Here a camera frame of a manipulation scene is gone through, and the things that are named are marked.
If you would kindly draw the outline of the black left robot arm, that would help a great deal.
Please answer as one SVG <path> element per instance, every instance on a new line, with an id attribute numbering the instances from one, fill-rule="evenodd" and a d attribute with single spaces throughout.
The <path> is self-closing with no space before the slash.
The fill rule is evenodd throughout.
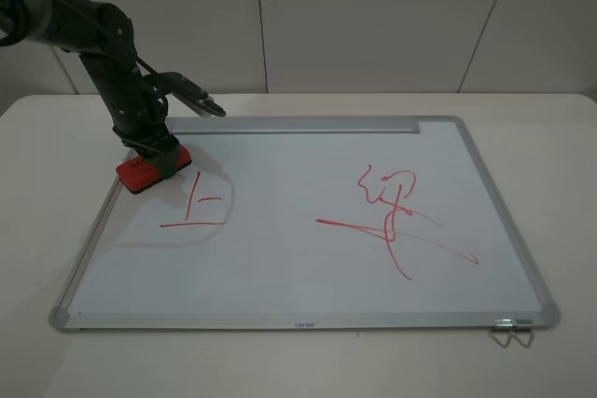
<path id="1" fill-rule="evenodd" d="M 91 0 L 1 0 L 1 44 L 41 43 L 75 53 L 122 143 L 150 161 L 175 160 L 179 143 L 165 120 L 169 104 L 156 72 L 138 58 L 131 20 Z"/>

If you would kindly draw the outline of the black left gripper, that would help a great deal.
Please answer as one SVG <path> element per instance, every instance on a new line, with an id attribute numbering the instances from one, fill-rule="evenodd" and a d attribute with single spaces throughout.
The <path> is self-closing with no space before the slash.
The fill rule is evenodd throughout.
<path id="1" fill-rule="evenodd" d="M 125 147 L 138 155 L 149 158 L 162 179 L 169 179 L 178 171 L 180 151 L 178 140 L 170 133 L 164 122 L 115 122 L 113 132 Z"/>

